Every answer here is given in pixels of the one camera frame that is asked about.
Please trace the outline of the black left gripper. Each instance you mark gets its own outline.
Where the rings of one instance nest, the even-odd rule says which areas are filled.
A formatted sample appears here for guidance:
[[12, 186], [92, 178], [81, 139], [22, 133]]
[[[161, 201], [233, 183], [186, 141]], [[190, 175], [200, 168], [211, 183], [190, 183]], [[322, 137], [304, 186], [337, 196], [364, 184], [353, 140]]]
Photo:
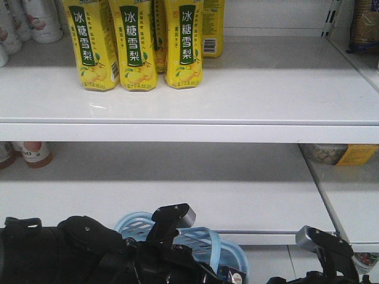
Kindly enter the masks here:
[[226, 283], [187, 246], [138, 242], [131, 248], [126, 283]]

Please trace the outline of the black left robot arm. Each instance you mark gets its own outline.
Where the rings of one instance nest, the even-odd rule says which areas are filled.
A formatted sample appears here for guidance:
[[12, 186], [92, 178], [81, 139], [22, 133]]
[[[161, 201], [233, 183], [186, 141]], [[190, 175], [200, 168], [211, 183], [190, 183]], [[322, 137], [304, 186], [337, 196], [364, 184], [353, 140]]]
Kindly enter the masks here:
[[55, 227], [7, 217], [1, 228], [2, 283], [221, 283], [187, 246], [123, 238], [90, 217]]

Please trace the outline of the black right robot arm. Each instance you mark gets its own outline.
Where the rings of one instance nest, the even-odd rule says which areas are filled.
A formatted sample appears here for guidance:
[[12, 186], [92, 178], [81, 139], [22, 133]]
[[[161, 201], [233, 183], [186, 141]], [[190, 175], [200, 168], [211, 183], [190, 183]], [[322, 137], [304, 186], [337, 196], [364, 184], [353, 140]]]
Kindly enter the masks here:
[[282, 277], [271, 277], [267, 284], [317, 284], [317, 283], [367, 283], [372, 284], [372, 281], [370, 281], [369, 275], [363, 275], [362, 280], [352, 280], [346, 276], [337, 276], [333, 280], [327, 280], [326, 276], [324, 276], [321, 272], [317, 271], [310, 271], [306, 273], [305, 277], [301, 277], [294, 280], [287, 281], [286, 279]]

